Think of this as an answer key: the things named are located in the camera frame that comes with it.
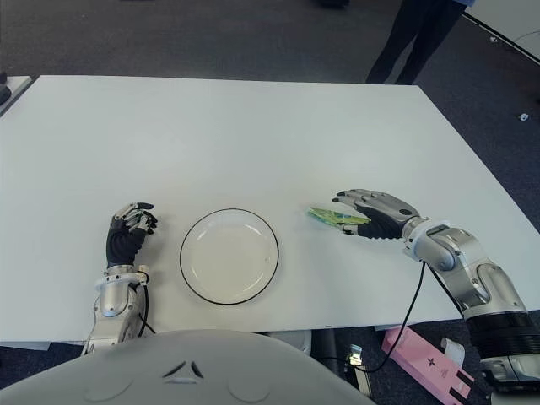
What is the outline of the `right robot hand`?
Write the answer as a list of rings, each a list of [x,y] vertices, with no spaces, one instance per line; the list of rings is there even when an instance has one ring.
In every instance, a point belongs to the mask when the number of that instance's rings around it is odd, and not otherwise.
[[[413,206],[385,192],[351,189],[339,192],[332,202],[350,206],[369,220],[366,224],[342,224],[340,229],[345,235],[399,240],[409,224],[425,221]]]

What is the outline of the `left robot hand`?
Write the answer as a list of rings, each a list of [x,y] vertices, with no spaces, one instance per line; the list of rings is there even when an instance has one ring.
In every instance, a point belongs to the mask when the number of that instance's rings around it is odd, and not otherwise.
[[[105,244],[108,268],[134,264],[146,237],[157,228],[153,208],[151,203],[132,202],[112,216]]]

